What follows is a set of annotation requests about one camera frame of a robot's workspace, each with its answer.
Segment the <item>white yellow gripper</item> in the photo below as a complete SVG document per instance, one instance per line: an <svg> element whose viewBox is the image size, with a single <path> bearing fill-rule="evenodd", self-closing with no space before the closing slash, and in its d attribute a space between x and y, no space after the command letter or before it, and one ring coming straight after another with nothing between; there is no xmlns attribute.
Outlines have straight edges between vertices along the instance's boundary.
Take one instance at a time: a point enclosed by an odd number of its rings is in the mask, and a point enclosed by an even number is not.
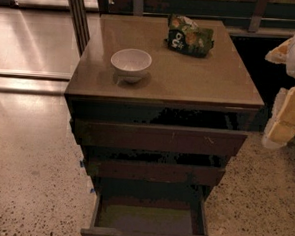
<svg viewBox="0 0 295 236"><path fill-rule="evenodd" d="M264 57L273 64L285 64L288 47L292 39L287 39ZM262 145L269 149L279 149L295 137L295 87L281 88L272 107L272 117L264 129Z"/></svg>

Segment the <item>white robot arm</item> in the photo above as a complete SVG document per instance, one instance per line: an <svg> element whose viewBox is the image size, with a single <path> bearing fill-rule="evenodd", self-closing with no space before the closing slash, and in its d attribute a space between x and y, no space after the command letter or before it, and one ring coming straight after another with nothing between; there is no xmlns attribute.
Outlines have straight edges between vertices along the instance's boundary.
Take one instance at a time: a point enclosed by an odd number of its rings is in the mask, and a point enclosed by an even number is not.
<svg viewBox="0 0 295 236"><path fill-rule="evenodd" d="M270 50L265 59L285 64L286 74L295 79L295 35ZM279 149L295 137L295 86L279 89L271 111L261 142L266 148Z"/></svg>

